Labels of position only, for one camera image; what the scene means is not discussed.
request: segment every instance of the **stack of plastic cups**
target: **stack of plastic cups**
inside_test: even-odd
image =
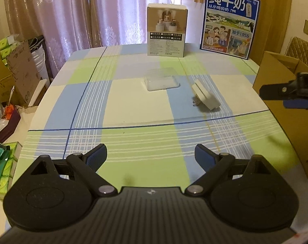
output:
[[[50,85],[50,81],[46,68],[46,57],[42,45],[40,46],[39,49],[32,52],[32,56],[41,79],[47,79],[46,87],[48,88]]]

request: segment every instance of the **floor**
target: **floor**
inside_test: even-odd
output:
[[[20,142],[23,145],[25,138],[27,136],[32,118],[35,114],[35,111],[38,107],[29,107],[27,109],[21,108],[19,109],[19,113],[21,115],[21,120],[12,136],[10,136],[5,143],[9,142]],[[3,211],[2,201],[0,201],[0,236],[5,231],[5,222],[6,217]]]

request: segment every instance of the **checkered tablecloth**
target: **checkered tablecloth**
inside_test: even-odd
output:
[[[301,203],[295,228],[308,224],[308,182],[284,132],[252,89],[248,61],[186,44],[184,58],[147,56],[146,44],[73,53],[33,118],[14,181],[41,154],[63,159],[99,143],[107,161],[98,170],[122,186],[180,186],[204,171],[194,159],[198,143],[249,159],[263,155],[289,182]],[[144,76],[172,67],[179,88],[149,92]],[[192,106],[191,85],[200,78],[220,109]]]

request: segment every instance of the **clear plastic container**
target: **clear plastic container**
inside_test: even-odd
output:
[[[179,87],[180,83],[175,78],[175,74],[176,72],[173,68],[150,70],[144,78],[147,90],[158,91]]]

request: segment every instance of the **orange object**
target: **orange object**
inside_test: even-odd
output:
[[[13,114],[13,111],[14,111],[14,106],[12,104],[8,105],[5,107],[5,118],[7,120],[10,120],[12,114]]]

